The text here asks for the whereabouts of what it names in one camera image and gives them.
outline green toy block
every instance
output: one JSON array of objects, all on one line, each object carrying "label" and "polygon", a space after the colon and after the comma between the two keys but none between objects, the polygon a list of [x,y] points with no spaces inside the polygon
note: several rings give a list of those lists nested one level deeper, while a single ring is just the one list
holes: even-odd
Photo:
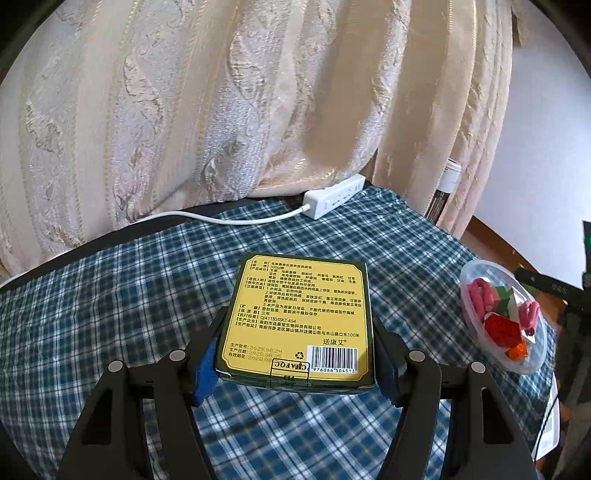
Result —
[{"label": "green toy block", "polygon": [[535,287],[532,287],[531,285],[527,285],[525,283],[522,283],[521,286],[523,288],[525,288],[527,290],[527,293],[529,293],[533,298],[535,298],[535,296],[538,294],[538,289]]},{"label": "green toy block", "polygon": [[509,316],[509,300],[511,298],[511,294],[507,291],[505,287],[495,287],[496,292],[500,298],[499,303],[496,305],[495,312],[503,317]]}]

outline box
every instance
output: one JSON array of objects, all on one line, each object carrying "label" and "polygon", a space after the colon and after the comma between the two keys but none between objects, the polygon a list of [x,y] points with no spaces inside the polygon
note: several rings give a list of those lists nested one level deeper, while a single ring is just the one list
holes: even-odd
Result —
[{"label": "box", "polygon": [[507,291],[505,287],[494,287],[499,297],[499,300],[495,306],[495,312],[499,315],[503,315],[503,317],[509,316],[509,300],[511,295]]},{"label": "box", "polygon": [[216,354],[220,377],[318,393],[372,388],[374,346],[365,265],[247,254]]}]

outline bed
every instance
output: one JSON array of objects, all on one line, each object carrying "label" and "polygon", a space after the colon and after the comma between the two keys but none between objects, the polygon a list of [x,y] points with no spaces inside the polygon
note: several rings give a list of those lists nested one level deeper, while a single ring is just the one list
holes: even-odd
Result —
[{"label": "bed", "polygon": [[[250,201],[220,217],[278,215],[293,209],[290,202]],[[369,187],[319,220],[234,228],[175,219],[166,229],[164,220],[110,233],[0,291],[0,420],[40,478],[55,477],[108,363],[154,362],[183,347],[229,303],[249,251],[367,264],[372,308],[386,328],[439,363],[484,362],[533,448],[552,383],[554,333],[536,374],[491,365],[459,304],[460,270],[475,255],[396,194]],[[154,474],[166,478],[153,403],[144,410]],[[439,477],[449,414],[442,401],[428,479]],[[304,395],[219,381],[195,415],[220,479],[351,479],[376,477],[400,411],[377,388]]]}]

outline curtain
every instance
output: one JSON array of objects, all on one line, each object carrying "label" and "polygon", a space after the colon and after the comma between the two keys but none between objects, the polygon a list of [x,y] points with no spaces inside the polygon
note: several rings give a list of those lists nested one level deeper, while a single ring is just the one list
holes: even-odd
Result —
[{"label": "curtain", "polygon": [[423,213],[452,148],[473,179],[492,161],[505,3],[66,0],[0,87],[2,264],[364,168]]}]

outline red toy block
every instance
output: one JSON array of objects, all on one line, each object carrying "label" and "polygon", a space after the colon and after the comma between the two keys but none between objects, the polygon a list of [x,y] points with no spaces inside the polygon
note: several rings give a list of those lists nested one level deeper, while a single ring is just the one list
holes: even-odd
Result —
[{"label": "red toy block", "polygon": [[498,313],[491,312],[485,316],[484,329],[492,341],[500,347],[513,348],[521,342],[519,323]]}]

